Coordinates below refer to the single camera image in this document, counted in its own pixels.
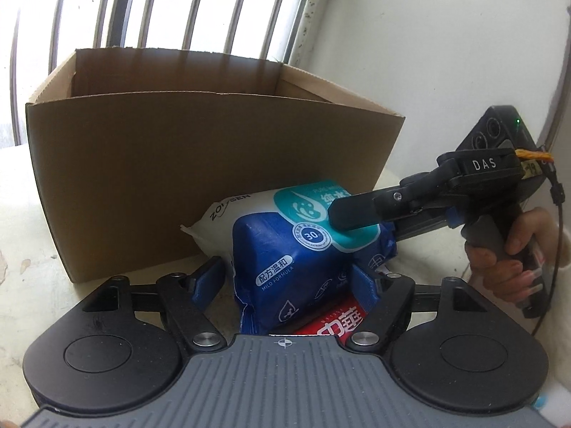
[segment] metal bolt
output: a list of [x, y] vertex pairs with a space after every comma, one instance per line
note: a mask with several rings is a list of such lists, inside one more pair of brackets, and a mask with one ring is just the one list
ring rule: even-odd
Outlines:
[[203, 333], [197, 334], [192, 339], [192, 342], [200, 347], [212, 347], [220, 343], [220, 337], [211, 331], [204, 331]]
[[372, 346], [379, 342], [379, 337], [372, 331], [358, 331], [352, 334], [351, 341], [358, 346]]

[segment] device grip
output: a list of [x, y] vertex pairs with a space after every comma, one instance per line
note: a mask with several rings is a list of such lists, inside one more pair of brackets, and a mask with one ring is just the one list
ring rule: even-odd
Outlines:
[[481, 215], [475, 222], [464, 225], [461, 234], [472, 246], [487, 248], [494, 252], [498, 261], [517, 259], [523, 264], [524, 271], [538, 271], [541, 274], [531, 284], [531, 286], [541, 285], [541, 290], [516, 304], [522, 310], [525, 318], [535, 319], [544, 312], [548, 298], [542, 275], [542, 264], [535, 254], [537, 250], [535, 237], [532, 237], [529, 244], [518, 254], [509, 255], [504, 251], [510, 227], [520, 214], [520, 206], [514, 204], [502, 208], [501, 211]]

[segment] cardboard box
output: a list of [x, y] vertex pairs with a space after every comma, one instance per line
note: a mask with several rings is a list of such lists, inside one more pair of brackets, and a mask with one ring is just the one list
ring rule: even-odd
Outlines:
[[404, 120], [277, 62], [150, 48], [76, 51], [26, 116], [73, 282], [195, 254], [180, 224], [232, 195], [327, 178], [371, 190]]

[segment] blue and white package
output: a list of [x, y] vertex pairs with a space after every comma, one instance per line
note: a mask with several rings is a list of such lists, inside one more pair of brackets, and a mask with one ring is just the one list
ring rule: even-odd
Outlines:
[[327, 208], [348, 195], [332, 181], [243, 194], [182, 228], [232, 268], [241, 333], [267, 334], [331, 299], [347, 288], [353, 262], [376, 268], [396, 255], [392, 224], [331, 228]]

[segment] red toothpaste box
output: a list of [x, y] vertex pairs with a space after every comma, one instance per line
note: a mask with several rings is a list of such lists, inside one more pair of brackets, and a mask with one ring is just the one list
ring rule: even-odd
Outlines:
[[366, 312], [359, 305], [355, 297], [350, 294], [340, 304], [313, 322], [295, 331], [293, 334], [336, 334], [345, 344], [350, 333], [363, 321]]

